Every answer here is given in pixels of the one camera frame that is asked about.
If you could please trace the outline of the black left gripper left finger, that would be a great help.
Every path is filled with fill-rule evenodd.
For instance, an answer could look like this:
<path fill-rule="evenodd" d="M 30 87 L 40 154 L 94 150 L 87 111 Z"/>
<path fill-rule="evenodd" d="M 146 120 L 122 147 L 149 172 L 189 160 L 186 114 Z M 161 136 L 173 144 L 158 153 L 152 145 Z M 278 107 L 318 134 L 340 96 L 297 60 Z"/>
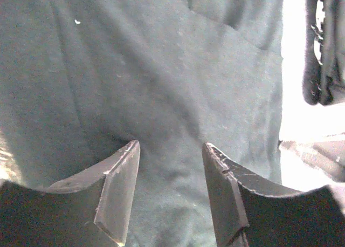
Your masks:
<path fill-rule="evenodd" d="M 135 140 L 47 188 L 1 180 L 1 246 L 124 246 L 139 162 Z"/>

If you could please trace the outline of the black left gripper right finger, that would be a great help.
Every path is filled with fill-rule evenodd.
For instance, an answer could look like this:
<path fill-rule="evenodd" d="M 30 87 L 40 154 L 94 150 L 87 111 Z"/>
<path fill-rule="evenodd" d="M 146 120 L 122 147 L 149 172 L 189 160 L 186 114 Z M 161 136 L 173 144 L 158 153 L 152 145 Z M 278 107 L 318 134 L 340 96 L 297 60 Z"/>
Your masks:
<path fill-rule="evenodd" d="M 344 184 L 307 192 L 272 182 L 211 143 L 202 147 L 218 246 L 344 246 Z"/>

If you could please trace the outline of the black t-shirt with blue logo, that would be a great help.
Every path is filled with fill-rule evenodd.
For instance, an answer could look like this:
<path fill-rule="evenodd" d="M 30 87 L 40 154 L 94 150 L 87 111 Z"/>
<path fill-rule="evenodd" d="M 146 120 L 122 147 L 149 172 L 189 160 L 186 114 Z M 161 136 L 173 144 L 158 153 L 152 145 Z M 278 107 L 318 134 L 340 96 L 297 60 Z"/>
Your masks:
<path fill-rule="evenodd" d="M 141 146 L 128 246 L 215 246 L 201 148 L 281 182 L 283 0 L 1 0 L 1 131 L 47 187 Z"/>

